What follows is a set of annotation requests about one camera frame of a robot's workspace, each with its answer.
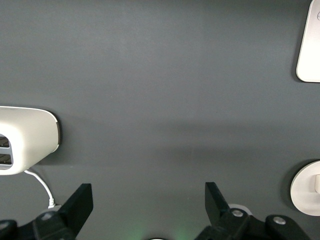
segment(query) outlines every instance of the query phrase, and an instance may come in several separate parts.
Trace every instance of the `white plug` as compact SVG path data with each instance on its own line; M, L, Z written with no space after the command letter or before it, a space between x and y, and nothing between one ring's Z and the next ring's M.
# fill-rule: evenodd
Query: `white plug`
M0 175L21 173L60 144L56 117L42 109L0 106Z

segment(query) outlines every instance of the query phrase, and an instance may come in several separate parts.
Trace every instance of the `black plastic part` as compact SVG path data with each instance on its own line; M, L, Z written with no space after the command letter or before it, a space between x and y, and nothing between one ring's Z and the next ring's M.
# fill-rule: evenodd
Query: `black plastic part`
M76 236L65 226L59 213L49 211L38 216L32 223L36 240L75 240Z
M285 220L285 224L281 225L274 221L275 217ZM265 228L267 233L277 240L311 240L301 227L290 217L283 215L270 215L265 219Z
M237 217L232 214L233 210L243 213ZM241 240L250 222L249 215L240 209L231 209L226 212L213 226L207 226L196 238L196 240Z
M93 209L91 184L82 184L66 201L55 217L50 221L39 221L41 214L34 221L17 227L15 221L10 228L10 236L5 228L0 230L0 240L73 240L88 219Z
M211 225L215 225L224 213L230 211L228 203L214 182L205 183L205 210Z
M0 164L12 165L11 156L9 154L0 154Z
M9 140L5 136L0 136L0 148L9 148Z
M270 240L270 236L266 232L266 225L263 221L250 216L248 230L245 232L243 240Z
M58 210L65 225L78 235L94 208L92 187L89 183L81 186L72 194L66 203Z
M9 240L13 238L17 229L17 222L15 220L1 220L0 221L0 239Z
M240 211L243 216L234 216L232 214L233 211ZM232 236L232 239L240 240L247 231L249 223L250 217L245 211L232 208L230 209L230 212L223 214L217 224L213 227L223 228Z
M233 240L232 236L227 232L219 231L218 229L207 226L202 232L195 238L195 240Z

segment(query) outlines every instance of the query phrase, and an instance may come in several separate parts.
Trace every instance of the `dark gray surface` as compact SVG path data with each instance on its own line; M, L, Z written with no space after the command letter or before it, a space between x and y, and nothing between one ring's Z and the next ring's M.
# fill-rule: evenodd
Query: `dark gray surface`
M320 157L320 85L295 75L310 2L0 2L0 104L59 118L62 145L36 169L60 203L92 183L79 240L192 240L206 181L318 238L289 197ZM47 206L32 176L0 178L0 219Z

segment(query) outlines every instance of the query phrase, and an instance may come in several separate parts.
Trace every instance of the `white round object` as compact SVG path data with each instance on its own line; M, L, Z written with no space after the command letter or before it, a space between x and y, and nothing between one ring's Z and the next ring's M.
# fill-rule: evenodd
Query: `white round object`
M311 216L320 216L320 193L316 191L319 182L320 160L302 168L291 184L291 199L294 206L301 212Z

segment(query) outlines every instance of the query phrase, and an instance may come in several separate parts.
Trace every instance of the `vent slot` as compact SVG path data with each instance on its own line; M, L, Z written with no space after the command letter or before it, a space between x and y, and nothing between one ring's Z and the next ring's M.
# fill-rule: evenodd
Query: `vent slot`
M5 136L0 136L0 148L9 148L9 140Z
M11 156L9 154L0 154L0 165L12 165Z

